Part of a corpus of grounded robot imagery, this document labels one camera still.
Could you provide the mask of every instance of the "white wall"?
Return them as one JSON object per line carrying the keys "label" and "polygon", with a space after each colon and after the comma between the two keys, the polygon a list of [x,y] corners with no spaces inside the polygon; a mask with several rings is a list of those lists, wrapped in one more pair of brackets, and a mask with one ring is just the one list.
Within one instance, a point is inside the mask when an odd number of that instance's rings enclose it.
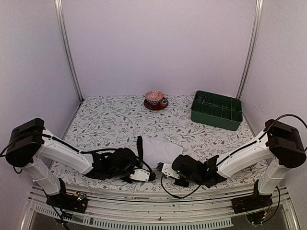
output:
{"label": "white wall", "polygon": [[[61,136],[78,101],[54,1],[2,1],[0,12],[0,149],[14,127],[35,117]],[[20,227],[31,186],[25,173],[0,159],[0,229]]]}
{"label": "white wall", "polygon": [[85,96],[235,96],[255,0],[66,0],[64,15]]}
{"label": "white wall", "polygon": [[[244,112],[258,133],[264,122],[285,113],[307,121],[307,1],[266,0],[255,55],[243,94]],[[297,127],[304,145],[307,132],[295,118],[285,121]],[[293,170],[287,188],[307,229],[307,162]]]}

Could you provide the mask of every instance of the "green plastic bin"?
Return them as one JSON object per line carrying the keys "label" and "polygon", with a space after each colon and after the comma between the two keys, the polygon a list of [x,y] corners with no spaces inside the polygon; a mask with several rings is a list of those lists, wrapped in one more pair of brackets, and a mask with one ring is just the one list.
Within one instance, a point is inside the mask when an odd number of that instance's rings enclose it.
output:
{"label": "green plastic bin", "polygon": [[241,122],[241,101],[211,92],[197,91],[192,104],[194,122],[236,131]]}

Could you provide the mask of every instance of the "floral pattern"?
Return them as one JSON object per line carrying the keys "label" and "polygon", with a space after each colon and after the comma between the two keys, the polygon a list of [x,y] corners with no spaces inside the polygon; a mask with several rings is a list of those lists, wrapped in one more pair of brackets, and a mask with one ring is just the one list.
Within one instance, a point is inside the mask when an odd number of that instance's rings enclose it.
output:
{"label": "floral pattern", "polygon": [[[252,139],[245,120],[236,132],[192,122],[190,108],[193,96],[166,96],[169,105],[164,110],[152,111],[143,105],[144,96],[100,96],[87,97],[82,103],[65,140],[83,149],[127,147],[137,153],[136,138],[139,135],[158,138],[183,147],[183,154],[201,162],[214,155],[223,155]],[[258,162],[225,182],[213,186],[220,189],[252,184],[263,175],[267,168],[265,161]],[[104,181],[87,178],[74,169],[54,162],[51,171],[66,183],[101,189],[125,191],[163,192],[160,185],[161,174],[152,182],[129,184],[119,178]],[[184,188],[173,184],[172,179],[164,179],[169,191],[191,191],[196,187]]]}

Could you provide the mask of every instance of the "white cloth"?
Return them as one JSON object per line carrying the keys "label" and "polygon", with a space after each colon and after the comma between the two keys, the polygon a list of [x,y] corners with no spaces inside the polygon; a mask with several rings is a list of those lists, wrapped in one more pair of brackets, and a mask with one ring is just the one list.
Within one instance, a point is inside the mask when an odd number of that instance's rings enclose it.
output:
{"label": "white cloth", "polygon": [[179,145],[154,138],[142,137],[142,139],[143,159],[152,169],[160,162],[171,164],[178,155],[182,154],[183,148]]}

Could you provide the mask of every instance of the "perforated metal strip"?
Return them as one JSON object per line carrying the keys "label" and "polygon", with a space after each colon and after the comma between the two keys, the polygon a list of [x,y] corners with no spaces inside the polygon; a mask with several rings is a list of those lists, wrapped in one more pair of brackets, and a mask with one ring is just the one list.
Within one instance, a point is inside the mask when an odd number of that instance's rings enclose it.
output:
{"label": "perforated metal strip", "polygon": [[[37,204],[35,211],[53,218],[58,216],[51,207]],[[213,230],[232,227],[233,224],[230,218],[194,222],[194,223],[161,223],[161,224],[147,224],[147,223],[129,223],[129,222],[115,222],[104,220],[100,218],[83,217],[83,220],[78,217],[79,221],[69,220],[76,224],[82,224],[91,227],[97,227],[106,230]]]}

